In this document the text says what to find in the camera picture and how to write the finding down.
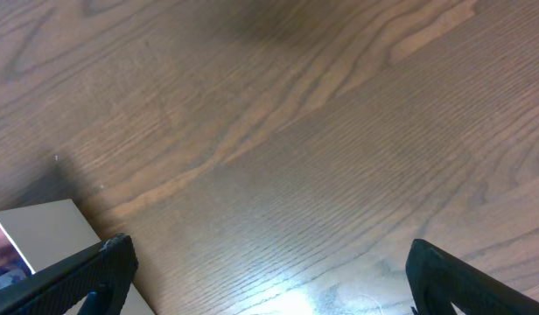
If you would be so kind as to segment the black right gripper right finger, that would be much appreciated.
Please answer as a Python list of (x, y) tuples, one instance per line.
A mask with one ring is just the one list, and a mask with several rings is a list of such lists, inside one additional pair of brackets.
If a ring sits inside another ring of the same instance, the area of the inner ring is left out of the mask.
[(411, 243), (405, 272), (415, 315), (539, 315), (539, 302), (423, 239)]

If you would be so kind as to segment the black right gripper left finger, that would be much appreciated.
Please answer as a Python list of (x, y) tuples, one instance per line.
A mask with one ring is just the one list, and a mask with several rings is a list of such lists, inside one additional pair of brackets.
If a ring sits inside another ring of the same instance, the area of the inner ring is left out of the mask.
[(117, 234), (0, 290), (0, 315), (119, 314), (138, 260), (131, 237)]

